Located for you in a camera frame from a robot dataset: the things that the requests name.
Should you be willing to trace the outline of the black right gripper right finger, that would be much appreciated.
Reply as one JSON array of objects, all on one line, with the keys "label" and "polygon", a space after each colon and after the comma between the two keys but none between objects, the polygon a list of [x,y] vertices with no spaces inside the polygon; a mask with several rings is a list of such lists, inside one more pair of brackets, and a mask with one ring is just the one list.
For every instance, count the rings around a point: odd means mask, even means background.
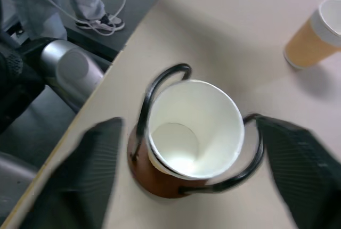
[{"label": "black right gripper right finger", "polygon": [[258,117],[275,185],[298,229],[341,229],[341,162],[308,129]]}]

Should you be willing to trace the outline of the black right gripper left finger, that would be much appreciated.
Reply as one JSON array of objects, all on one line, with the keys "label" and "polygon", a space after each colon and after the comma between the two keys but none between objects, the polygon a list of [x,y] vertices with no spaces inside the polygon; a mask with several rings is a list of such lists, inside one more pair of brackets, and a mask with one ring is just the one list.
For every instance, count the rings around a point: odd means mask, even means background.
[{"label": "black right gripper left finger", "polygon": [[20,229],[101,229],[115,181],[124,120],[88,129],[59,164]]}]

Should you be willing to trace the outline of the white-lined orange paper cup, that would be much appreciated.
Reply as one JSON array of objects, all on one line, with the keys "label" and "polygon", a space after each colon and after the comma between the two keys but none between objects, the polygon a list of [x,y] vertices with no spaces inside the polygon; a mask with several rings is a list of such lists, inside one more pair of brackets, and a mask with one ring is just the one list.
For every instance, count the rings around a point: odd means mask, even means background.
[{"label": "white-lined orange paper cup", "polygon": [[245,127],[238,107],[222,90],[185,80],[157,95],[145,136],[148,158],[157,170],[194,181],[231,168],[241,152]]},{"label": "white-lined orange paper cup", "polygon": [[325,0],[286,44],[283,55],[295,68],[313,66],[341,50],[341,0]]}]

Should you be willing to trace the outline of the black and white sneaker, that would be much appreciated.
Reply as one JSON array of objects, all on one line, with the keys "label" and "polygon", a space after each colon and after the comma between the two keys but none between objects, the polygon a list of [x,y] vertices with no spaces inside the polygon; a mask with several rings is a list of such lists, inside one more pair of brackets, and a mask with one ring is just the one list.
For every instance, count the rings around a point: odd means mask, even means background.
[{"label": "black and white sneaker", "polygon": [[96,29],[106,32],[120,31],[125,27],[125,23],[121,18],[110,13],[105,14],[100,20],[88,21],[87,23],[75,22],[75,24],[80,29]]}]

